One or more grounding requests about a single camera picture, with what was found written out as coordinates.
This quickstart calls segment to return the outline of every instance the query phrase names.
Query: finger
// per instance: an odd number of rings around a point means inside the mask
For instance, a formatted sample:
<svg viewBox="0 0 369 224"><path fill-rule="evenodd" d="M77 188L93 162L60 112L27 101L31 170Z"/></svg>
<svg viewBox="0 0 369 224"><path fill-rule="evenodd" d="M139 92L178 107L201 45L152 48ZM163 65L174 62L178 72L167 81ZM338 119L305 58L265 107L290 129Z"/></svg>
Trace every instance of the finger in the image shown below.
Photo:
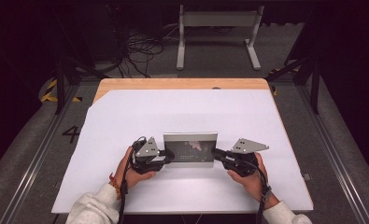
<svg viewBox="0 0 369 224"><path fill-rule="evenodd" d="M237 174L235 171L233 170L228 170L227 174L237 183L242 184L243 179L242 176L240 176L239 174Z"/></svg>
<svg viewBox="0 0 369 224"><path fill-rule="evenodd" d="M131 155L131 151L132 151L132 147L128 147L128 149L126 149L126 153L123 158L127 160Z"/></svg>
<svg viewBox="0 0 369 224"><path fill-rule="evenodd" d="M265 178L268 179L268 174L266 173L265 165L263 164L263 157L258 152L255 152L254 154L257 158L257 162L259 163L260 170L263 171L263 174L265 175Z"/></svg>
<svg viewBox="0 0 369 224"><path fill-rule="evenodd" d="M259 163L259 165L260 164L263 165L263 157L261 156L261 154L258 152L254 152L254 155L256 156L257 162Z"/></svg>
<svg viewBox="0 0 369 224"><path fill-rule="evenodd" d="M140 180L148 180L155 176L157 173L155 171L150 171L140 176Z"/></svg>

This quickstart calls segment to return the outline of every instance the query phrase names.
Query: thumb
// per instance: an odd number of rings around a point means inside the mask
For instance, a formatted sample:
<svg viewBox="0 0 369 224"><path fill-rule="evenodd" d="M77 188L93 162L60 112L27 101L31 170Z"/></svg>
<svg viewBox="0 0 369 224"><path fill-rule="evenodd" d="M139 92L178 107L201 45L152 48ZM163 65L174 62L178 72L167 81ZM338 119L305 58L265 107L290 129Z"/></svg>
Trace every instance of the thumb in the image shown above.
<svg viewBox="0 0 369 224"><path fill-rule="evenodd" d="M150 171L140 176L141 180L148 180L155 176L157 173L155 171Z"/></svg>

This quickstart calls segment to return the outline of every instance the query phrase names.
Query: metal rail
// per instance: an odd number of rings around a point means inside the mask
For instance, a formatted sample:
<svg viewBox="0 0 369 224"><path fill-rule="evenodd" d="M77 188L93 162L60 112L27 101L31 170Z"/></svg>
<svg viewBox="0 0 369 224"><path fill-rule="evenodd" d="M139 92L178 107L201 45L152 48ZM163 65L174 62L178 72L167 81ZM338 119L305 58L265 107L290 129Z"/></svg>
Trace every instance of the metal rail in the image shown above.
<svg viewBox="0 0 369 224"><path fill-rule="evenodd" d="M37 152L35 153L35 156L33 157L32 162L30 163L29 167L27 168L27 171L24 173L23 178L21 179L21 183L16 189L16 192L12 197L6 211L1 217L0 224L13 223L16 215L19 213L21 206L23 205L23 202L26 199L28 192L30 191L30 188L32 187L35 181L38 171L41 168L41 165L45 157L47 156L48 151L50 150L50 145L53 136L55 135L56 130L58 129L60 123L62 122L65 112L70 106L69 102L71 101L71 99L74 98L77 89L78 86L69 87L68 93L64 99L67 103L64 104L64 107L62 108L62 111L59 113L59 115L56 115L53 118L47 130L47 133L44 136L44 139L42 140L40 146L38 147Z"/></svg>
<svg viewBox="0 0 369 224"><path fill-rule="evenodd" d="M299 91L301 98L306 105L306 109L311 115L313 122L318 129L319 135L325 146L323 150L326 153L327 158L329 159L329 162L335 171L336 177L338 178L342 190L348 198L348 202L353 210L353 213L355 214L359 223L369 224L369 214L367 212L367 209L365 208L347 169L341 161L338 152L335 149L333 140L328 135L323 121L321 120L319 115L316 115L313 112L312 106L308 100L310 98L308 91L304 86L297 86L297 90Z"/></svg>

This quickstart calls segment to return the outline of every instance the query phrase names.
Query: white sweater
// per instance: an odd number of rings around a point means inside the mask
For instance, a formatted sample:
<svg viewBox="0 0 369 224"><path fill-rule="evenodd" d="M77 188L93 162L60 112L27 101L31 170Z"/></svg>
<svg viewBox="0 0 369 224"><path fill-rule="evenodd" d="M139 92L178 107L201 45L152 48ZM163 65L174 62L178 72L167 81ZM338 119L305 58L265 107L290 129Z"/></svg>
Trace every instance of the white sweater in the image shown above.
<svg viewBox="0 0 369 224"><path fill-rule="evenodd" d="M86 193L71 208L66 223L117 223L121 201L117 201L117 192L105 184L96 194ZM304 215L295 215L282 201L263 212L269 224L311 224Z"/></svg>

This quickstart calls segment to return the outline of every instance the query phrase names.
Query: wristband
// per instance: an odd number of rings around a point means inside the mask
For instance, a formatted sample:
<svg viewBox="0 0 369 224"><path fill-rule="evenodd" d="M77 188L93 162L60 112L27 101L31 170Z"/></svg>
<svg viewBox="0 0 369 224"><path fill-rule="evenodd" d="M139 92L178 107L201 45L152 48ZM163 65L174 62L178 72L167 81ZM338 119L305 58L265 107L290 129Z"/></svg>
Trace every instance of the wristband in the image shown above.
<svg viewBox="0 0 369 224"><path fill-rule="evenodd" d="M118 184L117 184L117 179L115 179L115 177L112 175L112 173L111 173L109 179L112 183L112 187L114 187L115 191L117 191L117 200L119 200L121 198L121 190L120 190L120 186L118 186Z"/></svg>

